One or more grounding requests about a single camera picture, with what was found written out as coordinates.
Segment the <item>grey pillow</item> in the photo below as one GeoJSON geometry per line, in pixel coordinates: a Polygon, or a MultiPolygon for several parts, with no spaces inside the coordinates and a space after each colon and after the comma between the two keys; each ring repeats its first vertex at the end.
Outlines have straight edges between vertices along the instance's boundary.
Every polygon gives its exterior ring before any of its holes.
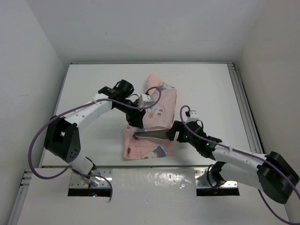
{"type": "Polygon", "coordinates": [[[152,138],[158,140],[168,140],[167,136],[168,129],[157,130],[157,131],[147,131],[147,132],[136,132],[134,135],[138,138],[152,138]]]}

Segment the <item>pink cartoon pillowcase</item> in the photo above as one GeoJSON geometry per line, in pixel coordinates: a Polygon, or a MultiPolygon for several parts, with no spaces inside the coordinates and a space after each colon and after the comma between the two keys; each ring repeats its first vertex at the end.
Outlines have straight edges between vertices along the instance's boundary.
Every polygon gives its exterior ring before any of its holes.
{"type": "Polygon", "coordinates": [[[139,138],[135,133],[164,130],[172,127],[176,110],[177,90],[154,74],[149,75],[145,89],[154,100],[157,100],[159,92],[161,92],[161,98],[154,107],[146,109],[143,117],[143,129],[130,125],[126,126],[123,152],[125,160],[165,158],[172,157],[175,154],[173,142],[153,138],[139,138]]]}

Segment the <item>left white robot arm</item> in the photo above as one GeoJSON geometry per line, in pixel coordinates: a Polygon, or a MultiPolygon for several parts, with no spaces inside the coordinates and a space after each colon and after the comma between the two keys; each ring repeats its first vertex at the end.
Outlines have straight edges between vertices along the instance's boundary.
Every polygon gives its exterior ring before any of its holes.
{"type": "Polygon", "coordinates": [[[133,102],[128,99],[133,91],[133,85],[125,80],[119,81],[113,88],[101,88],[86,103],[86,107],[58,116],[48,125],[44,147],[73,170],[90,175],[96,166],[81,151],[80,133],[99,116],[114,108],[125,113],[130,126],[143,128],[145,110],[133,109],[139,106],[138,100],[133,102]]]}

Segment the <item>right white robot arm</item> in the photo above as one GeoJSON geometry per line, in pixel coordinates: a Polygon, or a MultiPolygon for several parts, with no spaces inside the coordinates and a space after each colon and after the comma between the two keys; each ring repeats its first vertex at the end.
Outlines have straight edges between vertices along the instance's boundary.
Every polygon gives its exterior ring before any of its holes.
{"type": "Polygon", "coordinates": [[[226,181],[236,181],[263,191],[270,199],[280,204],[287,203],[293,187],[300,178],[286,160],[278,153],[268,155],[248,153],[222,144],[222,140],[206,135],[197,121],[183,123],[175,121],[166,136],[177,141],[189,143],[203,157],[215,160],[210,168],[208,182],[220,185],[226,181]]]}

